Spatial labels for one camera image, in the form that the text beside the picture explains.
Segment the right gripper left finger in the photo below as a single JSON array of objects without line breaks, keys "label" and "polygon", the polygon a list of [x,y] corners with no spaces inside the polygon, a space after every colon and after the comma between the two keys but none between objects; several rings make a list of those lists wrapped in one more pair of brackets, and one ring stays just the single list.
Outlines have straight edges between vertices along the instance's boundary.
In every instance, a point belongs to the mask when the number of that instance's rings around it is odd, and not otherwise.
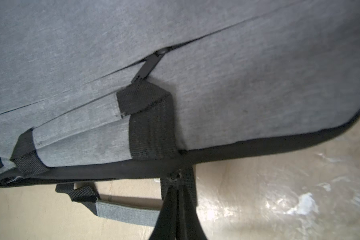
[{"label": "right gripper left finger", "polygon": [[174,240],[177,232],[178,191],[169,187],[149,240]]}]

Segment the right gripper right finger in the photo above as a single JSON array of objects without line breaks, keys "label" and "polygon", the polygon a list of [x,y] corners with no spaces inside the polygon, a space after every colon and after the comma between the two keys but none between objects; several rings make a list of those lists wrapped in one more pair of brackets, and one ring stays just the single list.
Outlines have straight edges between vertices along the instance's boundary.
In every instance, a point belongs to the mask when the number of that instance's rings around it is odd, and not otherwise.
[{"label": "right gripper right finger", "polygon": [[179,240],[207,240],[186,186],[179,187]]}]

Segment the grey laptop bag with handles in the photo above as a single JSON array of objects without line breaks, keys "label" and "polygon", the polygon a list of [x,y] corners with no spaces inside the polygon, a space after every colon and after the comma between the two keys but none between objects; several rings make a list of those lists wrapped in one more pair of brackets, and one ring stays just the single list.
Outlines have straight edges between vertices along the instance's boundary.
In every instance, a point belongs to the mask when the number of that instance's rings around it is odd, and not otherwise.
[{"label": "grey laptop bag with handles", "polygon": [[360,116],[360,1],[0,1],[0,188],[96,216],[159,211],[74,183],[162,179],[311,147]]}]

